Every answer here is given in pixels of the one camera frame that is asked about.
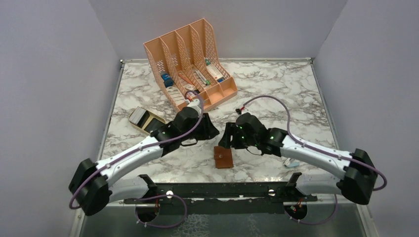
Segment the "brown leather card holder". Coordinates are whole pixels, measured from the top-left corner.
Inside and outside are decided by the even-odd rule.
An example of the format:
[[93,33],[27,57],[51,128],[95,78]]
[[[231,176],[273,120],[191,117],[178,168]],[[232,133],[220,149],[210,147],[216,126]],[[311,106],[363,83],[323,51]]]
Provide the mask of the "brown leather card holder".
[[215,167],[217,169],[226,169],[234,167],[231,149],[226,149],[222,146],[215,146],[213,151]]

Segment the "stack of credit cards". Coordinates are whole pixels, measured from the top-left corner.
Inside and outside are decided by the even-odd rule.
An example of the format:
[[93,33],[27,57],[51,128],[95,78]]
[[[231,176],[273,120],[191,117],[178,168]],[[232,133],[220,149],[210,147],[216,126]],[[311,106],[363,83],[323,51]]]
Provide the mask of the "stack of credit cards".
[[150,113],[148,110],[142,107],[137,107],[128,117],[128,121],[137,127],[143,127],[149,117]]

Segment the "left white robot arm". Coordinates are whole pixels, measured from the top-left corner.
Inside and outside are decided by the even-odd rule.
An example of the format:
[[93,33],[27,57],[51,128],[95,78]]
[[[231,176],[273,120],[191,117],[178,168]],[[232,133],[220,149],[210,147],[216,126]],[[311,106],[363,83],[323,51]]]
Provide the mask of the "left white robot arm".
[[69,208],[81,208],[85,215],[94,215],[121,195],[114,185],[126,174],[177,150],[185,140],[204,141],[217,135],[219,130],[208,113],[185,107],[173,121],[153,130],[119,155],[97,162],[89,158],[81,161],[69,184],[72,194]]

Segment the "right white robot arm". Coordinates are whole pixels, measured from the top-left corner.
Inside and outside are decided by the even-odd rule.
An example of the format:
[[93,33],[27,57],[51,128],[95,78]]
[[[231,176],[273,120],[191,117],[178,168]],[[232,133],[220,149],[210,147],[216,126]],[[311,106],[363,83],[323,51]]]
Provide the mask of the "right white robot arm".
[[259,119],[245,113],[228,122],[219,146],[226,149],[256,147],[261,153],[293,158],[316,166],[325,174],[301,174],[285,187],[286,197],[297,201],[304,195],[335,194],[367,205],[378,177],[368,153],[340,151],[305,141],[280,128],[266,128]]

